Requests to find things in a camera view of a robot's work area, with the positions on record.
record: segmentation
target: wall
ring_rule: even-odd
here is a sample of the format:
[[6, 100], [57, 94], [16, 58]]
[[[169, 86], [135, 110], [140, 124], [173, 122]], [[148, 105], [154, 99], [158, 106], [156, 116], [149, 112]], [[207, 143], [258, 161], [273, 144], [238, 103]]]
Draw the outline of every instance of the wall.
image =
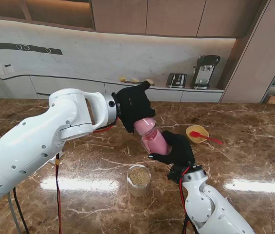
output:
[[274, 76], [275, 0], [271, 0], [221, 101], [259, 103]]
[[151, 78], [159, 86], [165, 86], [170, 72], [189, 74], [189, 84], [199, 55], [219, 55], [211, 81], [216, 86], [235, 39], [103, 34], [0, 20], [0, 42], [62, 50], [62, 56], [0, 50], [0, 62], [15, 71], [94, 80]]

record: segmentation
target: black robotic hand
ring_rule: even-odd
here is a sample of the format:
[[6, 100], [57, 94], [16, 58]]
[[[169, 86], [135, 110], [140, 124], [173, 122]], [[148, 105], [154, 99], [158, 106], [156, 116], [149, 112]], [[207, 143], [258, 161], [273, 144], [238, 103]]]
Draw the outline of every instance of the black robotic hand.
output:
[[166, 142], [172, 146], [169, 155], [150, 154], [148, 158], [163, 162], [165, 164], [173, 163], [176, 166], [188, 167], [194, 165], [195, 157], [192, 153], [188, 139], [180, 134], [174, 134], [170, 131], [163, 131], [162, 135]]
[[182, 173], [190, 167], [190, 171], [200, 169], [201, 166], [196, 167], [195, 157], [191, 150], [191, 146], [187, 138], [180, 134], [174, 134], [169, 131], [162, 132], [163, 137], [167, 143], [172, 146], [172, 150], [168, 155], [150, 154], [148, 158], [163, 162], [165, 164], [174, 164], [167, 178], [179, 183]]
[[129, 133], [134, 133], [136, 121], [156, 115], [145, 94], [149, 87], [149, 82], [144, 81], [140, 85], [124, 88], [116, 94], [117, 103], [120, 105], [118, 116]]

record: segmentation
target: cabinet door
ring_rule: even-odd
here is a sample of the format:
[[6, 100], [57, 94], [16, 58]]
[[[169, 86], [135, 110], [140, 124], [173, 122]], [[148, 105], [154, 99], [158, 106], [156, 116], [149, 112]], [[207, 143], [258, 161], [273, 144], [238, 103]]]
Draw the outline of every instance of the cabinet door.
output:
[[79, 80], [70, 78], [55, 78], [55, 77], [36, 77], [30, 76], [32, 84], [39, 95], [52, 94], [60, 89], [74, 88], [85, 92], [105, 92], [103, 83], [89, 80]]
[[92, 28], [91, 8], [86, 2], [26, 0], [32, 20]]
[[148, 34], [196, 36], [205, 0], [148, 0]]
[[184, 92], [181, 102], [219, 102], [220, 92]]
[[26, 19], [21, 9], [22, 0], [0, 0], [0, 16]]
[[[112, 92], [118, 93], [121, 89], [126, 87], [129, 86], [105, 83], [107, 94], [111, 94]], [[178, 90], [162, 90], [150, 88], [147, 89], [145, 93], [150, 101], [180, 101], [183, 92]]]
[[261, 0], [206, 0], [198, 37], [244, 36]]
[[147, 0], [92, 0], [98, 31], [145, 33]]

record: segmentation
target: brown marble surface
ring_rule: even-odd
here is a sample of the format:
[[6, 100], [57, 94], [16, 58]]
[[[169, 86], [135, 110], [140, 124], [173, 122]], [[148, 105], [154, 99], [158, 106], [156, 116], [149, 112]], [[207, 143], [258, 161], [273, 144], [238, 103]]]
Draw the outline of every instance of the brown marble surface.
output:
[[[204, 126], [224, 142], [192, 144], [214, 186], [253, 227], [275, 234], [275, 105], [154, 102], [163, 130], [184, 134]], [[22, 119], [47, 110], [46, 100], [0, 99], [0, 137]], [[59, 168], [63, 233], [179, 234], [183, 209], [169, 166], [147, 159], [137, 134], [120, 122], [105, 133], [69, 141]], [[147, 197], [127, 191], [126, 173], [136, 163], [152, 174]], [[31, 233], [58, 233], [55, 168], [46, 164], [17, 187]], [[17, 233], [0, 200], [0, 234]]]

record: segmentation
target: wooden cabinet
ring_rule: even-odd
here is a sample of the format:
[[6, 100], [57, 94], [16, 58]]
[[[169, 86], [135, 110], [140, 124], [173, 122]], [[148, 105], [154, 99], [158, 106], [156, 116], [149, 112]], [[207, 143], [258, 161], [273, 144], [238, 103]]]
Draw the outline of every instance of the wooden cabinet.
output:
[[92, 0], [97, 31], [145, 33], [147, 0]]
[[92, 28], [91, 8], [87, 2], [26, 0], [34, 21]]
[[205, 0], [148, 0], [147, 33], [196, 36]]
[[206, 0], [198, 37], [244, 36], [262, 0]]
[[222, 102], [259, 103], [275, 77], [275, 0], [271, 0], [234, 70]]
[[0, 0], [0, 16], [24, 20], [21, 4], [22, 0]]

